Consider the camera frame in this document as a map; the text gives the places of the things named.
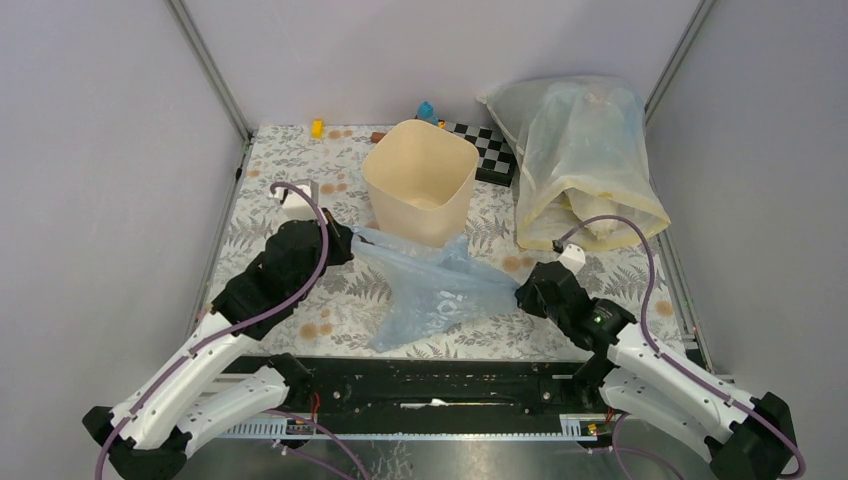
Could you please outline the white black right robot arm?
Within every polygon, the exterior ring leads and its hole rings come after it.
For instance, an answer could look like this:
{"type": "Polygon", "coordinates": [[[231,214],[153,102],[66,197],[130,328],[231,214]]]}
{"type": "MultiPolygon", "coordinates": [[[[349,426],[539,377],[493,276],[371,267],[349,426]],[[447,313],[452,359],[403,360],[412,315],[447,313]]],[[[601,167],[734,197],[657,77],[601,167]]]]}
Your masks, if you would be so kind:
{"type": "Polygon", "coordinates": [[[688,446],[718,479],[786,479],[797,449],[787,403],[757,398],[645,335],[625,308],[592,298],[558,261],[539,263],[518,307],[548,318],[592,356],[576,375],[575,402],[632,414],[688,446]]]}

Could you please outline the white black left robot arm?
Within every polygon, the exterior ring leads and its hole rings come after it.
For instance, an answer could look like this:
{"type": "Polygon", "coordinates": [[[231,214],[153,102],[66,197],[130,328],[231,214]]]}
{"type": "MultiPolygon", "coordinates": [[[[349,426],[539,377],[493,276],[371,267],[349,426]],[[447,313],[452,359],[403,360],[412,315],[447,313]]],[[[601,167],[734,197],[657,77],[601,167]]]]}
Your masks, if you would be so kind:
{"type": "Polygon", "coordinates": [[[222,392],[201,394],[290,317],[327,268],[352,260],[353,236],[328,210],[283,223],[150,380],[123,402],[86,413],[82,423],[101,448],[96,478],[110,464],[124,479],[172,479],[208,442],[256,414],[317,407],[312,375],[290,353],[222,392]]]}

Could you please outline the blue plastic trash bag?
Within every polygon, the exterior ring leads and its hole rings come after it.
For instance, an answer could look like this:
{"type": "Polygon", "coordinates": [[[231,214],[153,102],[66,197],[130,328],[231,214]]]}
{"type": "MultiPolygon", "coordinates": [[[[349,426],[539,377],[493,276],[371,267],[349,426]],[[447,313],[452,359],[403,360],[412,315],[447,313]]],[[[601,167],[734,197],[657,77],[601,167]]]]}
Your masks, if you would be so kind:
{"type": "Polygon", "coordinates": [[[378,271],[391,292],[388,312],[370,342],[378,352],[422,340],[463,321],[517,310],[518,283],[473,258],[464,234],[442,247],[430,247],[356,227],[351,247],[354,258],[378,271]]]}

